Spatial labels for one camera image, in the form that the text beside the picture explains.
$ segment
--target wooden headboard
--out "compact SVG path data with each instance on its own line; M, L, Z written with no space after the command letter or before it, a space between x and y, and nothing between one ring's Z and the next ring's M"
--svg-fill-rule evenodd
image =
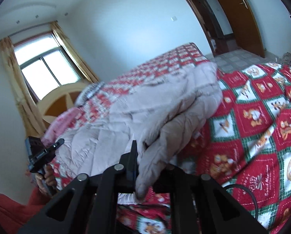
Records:
M78 95L89 84L89 82L76 82L62 85L49 92L37 103L46 128L50 126L56 117L74 106Z

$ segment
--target white wall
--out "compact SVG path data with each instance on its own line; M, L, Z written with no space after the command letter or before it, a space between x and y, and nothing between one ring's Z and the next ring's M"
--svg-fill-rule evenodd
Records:
M221 30L224 35L233 33L230 23L227 19L225 12L223 11L218 0L207 0L209 6L212 8L218 23L221 27Z
M267 51L282 57L291 53L291 18L281 0L247 0Z
M85 0L67 18L59 25L104 81L188 42L211 53L186 0Z
M32 190L27 168L25 129L15 106L0 55L0 193L26 203Z

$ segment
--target decorative ceiling molding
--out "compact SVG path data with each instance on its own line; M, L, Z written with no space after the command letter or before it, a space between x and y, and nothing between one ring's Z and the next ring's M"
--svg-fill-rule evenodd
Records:
M56 9L56 5L52 3L46 3L46 2L27 2L27 3L22 3L16 6L13 6L5 11L0 12L0 17L9 14L10 12L16 11L16 10L21 10L23 8L28 8L28 7L33 7L33 6L43 6L43 7L50 7L53 9Z

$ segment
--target window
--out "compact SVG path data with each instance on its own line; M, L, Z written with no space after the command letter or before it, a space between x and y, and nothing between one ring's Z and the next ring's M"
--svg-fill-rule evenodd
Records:
M50 91L82 79L82 74L52 34L28 40L14 48L15 57L35 101Z

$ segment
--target red and green quilt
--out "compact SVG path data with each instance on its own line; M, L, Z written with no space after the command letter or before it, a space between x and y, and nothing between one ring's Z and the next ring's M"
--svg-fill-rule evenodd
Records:
M182 66L204 62L193 44L178 47L104 86L81 108L70 128L107 115L121 95L147 80ZM187 173L209 173L220 184L242 184L255 195L259 222L277 233L291 214L291 68L279 64L252 65L231 74L218 72L223 101L215 115L178 155ZM71 178L52 162L59 187ZM250 196L231 189L232 196L254 215ZM152 190L140 205L119 206L117 218L140 233L170 232L168 194Z

